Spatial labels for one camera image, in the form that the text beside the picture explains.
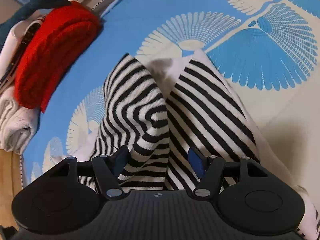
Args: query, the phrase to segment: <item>dark green fabric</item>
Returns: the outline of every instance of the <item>dark green fabric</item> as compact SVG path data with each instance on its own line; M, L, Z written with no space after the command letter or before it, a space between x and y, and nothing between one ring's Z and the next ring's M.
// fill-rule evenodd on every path
M36 10L59 8L70 5L67 0L30 0L27 4L22 6L10 19L0 24L0 52L3 48L5 39L9 31L18 22L29 18Z

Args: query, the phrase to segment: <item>white towel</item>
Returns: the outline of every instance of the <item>white towel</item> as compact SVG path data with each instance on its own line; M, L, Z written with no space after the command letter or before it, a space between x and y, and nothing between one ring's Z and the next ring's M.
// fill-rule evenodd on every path
M0 148L22 155L38 127L39 109L20 107L4 120L0 129Z
M19 104L13 98L13 92L14 86L11 86L0 96L0 130L4 120L12 117L19 108Z

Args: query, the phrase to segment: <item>metal screw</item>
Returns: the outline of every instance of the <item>metal screw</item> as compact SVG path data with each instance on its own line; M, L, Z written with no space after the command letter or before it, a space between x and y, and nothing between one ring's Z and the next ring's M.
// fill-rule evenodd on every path
M207 197L210 195L210 191L205 188L200 188L195 191L195 195L198 197Z
M119 197L119 196L121 196L121 194L122 194L122 191L119 190L118 188L111 188L111 189L107 190L107 195L109 197Z

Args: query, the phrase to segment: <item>wooden surface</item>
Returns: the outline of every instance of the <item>wooden surface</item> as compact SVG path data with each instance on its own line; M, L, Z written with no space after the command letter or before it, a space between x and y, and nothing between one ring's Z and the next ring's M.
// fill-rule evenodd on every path
M11 202L21 189L20 156L0 149L0 225L3 227L17 227Z

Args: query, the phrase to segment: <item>bed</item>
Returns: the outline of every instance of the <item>bed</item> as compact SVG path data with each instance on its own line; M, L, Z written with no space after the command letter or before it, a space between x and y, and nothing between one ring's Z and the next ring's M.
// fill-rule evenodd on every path
M320 0L119 0L104 13L100 7L103 31L61 81L23 153L23 185L68 155L88 160L104 114L101 87L124 53L147 65L202 49L320 209L313 182L320 163L319 8Z

